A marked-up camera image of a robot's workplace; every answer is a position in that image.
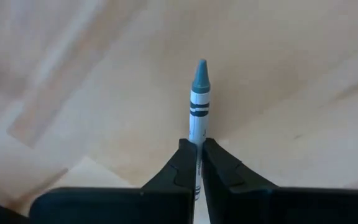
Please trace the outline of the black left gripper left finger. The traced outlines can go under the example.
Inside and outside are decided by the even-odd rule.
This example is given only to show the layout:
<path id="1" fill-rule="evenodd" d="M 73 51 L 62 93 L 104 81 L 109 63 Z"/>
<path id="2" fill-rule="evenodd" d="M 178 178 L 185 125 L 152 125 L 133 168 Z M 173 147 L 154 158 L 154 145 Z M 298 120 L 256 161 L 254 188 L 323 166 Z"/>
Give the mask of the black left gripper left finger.
<path id="1" fill-rule="evenodd" d="M 30 224 L 193 224 L 196 146 L 178 150 L 141 188 L 61 187 L 39 196 Z"/>

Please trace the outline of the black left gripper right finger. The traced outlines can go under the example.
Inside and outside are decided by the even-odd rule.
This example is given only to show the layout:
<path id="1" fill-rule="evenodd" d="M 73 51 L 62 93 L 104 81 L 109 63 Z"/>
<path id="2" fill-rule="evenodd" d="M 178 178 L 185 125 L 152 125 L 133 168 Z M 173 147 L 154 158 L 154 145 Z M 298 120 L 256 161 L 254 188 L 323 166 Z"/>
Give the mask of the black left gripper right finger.
<path id="1" fill-rule="evenodd" d="M 211 138 L 203 183 L 211 224 L 358 224 L 358 190 L 279 187 Z"/>

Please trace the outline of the thin grey crayon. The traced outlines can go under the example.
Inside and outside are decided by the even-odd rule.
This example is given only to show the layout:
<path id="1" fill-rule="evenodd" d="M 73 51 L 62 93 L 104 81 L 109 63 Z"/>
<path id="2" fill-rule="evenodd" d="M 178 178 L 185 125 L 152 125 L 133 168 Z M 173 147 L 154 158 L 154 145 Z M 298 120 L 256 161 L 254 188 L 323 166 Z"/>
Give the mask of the thin grey crayon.
<path id="1" fill-rule="evenodd" d="M 196 145 L 195 200 L 201 193 L 202 147 L 208 130 L 211 84 L 205 59 L 198 62 L 190 91 L 190 116 L 188 140 Z"/>

